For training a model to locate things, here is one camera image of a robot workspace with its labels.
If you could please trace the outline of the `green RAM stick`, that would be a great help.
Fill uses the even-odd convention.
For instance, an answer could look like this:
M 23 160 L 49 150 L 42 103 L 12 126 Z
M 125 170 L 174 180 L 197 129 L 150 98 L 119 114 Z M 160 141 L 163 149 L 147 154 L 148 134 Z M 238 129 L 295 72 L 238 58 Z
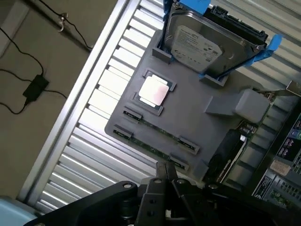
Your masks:
M 193 143 L 181 136 L 174 136 L 173 134 L 167 132 L 166 130 L 161 129 L 161 128 L 151 124 L 150 122 L 144 120 L 144 118 L 142 116 L 130 112 L 130 110 L 124 109 L 123 114 L 138 121 L 141 124 L 144 124 L 145 126 L 147 126 L 149 128 L 154 129 L 155 131 L 159 132 L 160 134 L 162 134 L 166 137 L 169 137 L 170 139 L 174 140 L 175 142 L 183 145 L 184 147 L 188 148 L 190 150 L 190 152 L 194 155 L 196 155 L 200 149 L 200 147 L 198 145 L 196 145 L 195 143 Z

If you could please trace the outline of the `black graphics card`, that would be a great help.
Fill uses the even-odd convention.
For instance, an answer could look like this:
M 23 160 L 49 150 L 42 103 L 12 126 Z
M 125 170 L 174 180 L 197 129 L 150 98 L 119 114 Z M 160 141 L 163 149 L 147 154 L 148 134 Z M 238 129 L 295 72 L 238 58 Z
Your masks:
M 301 97 L 301 83 L 291 81 L 285 89 L 278 90 L 246 87 L 238 93 L 211 99 L 206 114 L 225 122 L 238 122 L 231 125 L 220 142 L 216 138 L 210 141 L 213 156 L 202 178 L 205 182 L 225 182 L 243 157 L 250 160 L 250 169 L 258 167 L 286 119 L 283 112 L 272 115 L 279 96 Z

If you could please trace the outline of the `grey plastic parts rack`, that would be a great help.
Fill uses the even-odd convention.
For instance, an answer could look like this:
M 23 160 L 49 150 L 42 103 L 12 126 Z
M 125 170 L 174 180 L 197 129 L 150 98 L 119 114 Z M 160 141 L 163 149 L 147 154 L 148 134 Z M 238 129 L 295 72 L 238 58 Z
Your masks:
M 178 170 L 194 180 L 202 180 L 207 171 L 210 141 L 222 136 L 238 120 L 225 122 L 206 114 L 214 97 L 235 94 L 246 87 L 259 88 L 256 81 L 232 72 L 221 86 L 205 83 L 186 66 L 161 60 L 157 48 L 161 31 L 156 31 L 105 126 L 106 134 L 159 161 L 171 161 Z M 138 93 L 148 76 L 156 75 L 168 82 L 169 91 L 160 106 L 144 103 Z M 144 120 L 181 136 L 200 147 L 196 155 L 174 140 L 123 114 L 123 110 L 140 115 Z

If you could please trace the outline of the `open PC case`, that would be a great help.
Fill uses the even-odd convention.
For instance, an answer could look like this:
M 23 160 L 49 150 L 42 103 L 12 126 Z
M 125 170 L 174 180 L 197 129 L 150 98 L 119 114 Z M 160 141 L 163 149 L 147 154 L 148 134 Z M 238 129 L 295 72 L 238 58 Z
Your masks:
M 285 209 L 301 209 L 301 97 L 260 163 L 250 194 Z

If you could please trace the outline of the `silver CPU chip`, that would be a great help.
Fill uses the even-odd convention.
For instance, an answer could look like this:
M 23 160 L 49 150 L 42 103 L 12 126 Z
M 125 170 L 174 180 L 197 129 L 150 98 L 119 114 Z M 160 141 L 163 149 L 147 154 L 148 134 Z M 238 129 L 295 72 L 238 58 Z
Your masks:
M 166 80 L 153 74 L 145 79 L 138 95 L 144 103 L 152 107 L 160 106 L 169 91 L 167 84 Z

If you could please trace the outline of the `light blue plastic object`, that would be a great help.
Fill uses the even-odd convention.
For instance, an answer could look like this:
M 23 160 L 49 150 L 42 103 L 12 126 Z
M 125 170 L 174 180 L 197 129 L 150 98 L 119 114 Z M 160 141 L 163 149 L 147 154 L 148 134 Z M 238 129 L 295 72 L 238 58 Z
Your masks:
M 32 207 L 9 196 L 0 196 L 0 226 L 23 226 L 36 218 Z

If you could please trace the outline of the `black power adapter brick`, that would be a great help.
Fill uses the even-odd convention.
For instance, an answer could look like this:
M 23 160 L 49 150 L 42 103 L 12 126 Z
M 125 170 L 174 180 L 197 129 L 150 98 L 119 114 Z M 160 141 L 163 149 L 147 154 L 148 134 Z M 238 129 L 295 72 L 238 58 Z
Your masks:
M 31 81 L 29 86 L 23 92 L 23 96 L 26 98 L 25 105 L 37 100 L 44 89 L 48 86 L 49 81 L 42 75 L 36 75 Z

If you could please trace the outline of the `small metal hook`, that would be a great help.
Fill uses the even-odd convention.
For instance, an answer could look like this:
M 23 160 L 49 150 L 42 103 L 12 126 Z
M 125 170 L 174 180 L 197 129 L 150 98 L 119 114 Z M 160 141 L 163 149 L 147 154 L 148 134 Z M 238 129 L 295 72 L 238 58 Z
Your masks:
M 64 25 L 65 25 L 65 22 L 67 21 L 68 17 L 69 17 L 68 13 L 59 14 L 59 16 L 58 16 L 58 18 L 59 18 L 58 24 L 60 25 L 60 29 L 58 30 L 58 32 L 62 32 L 64 30 Z

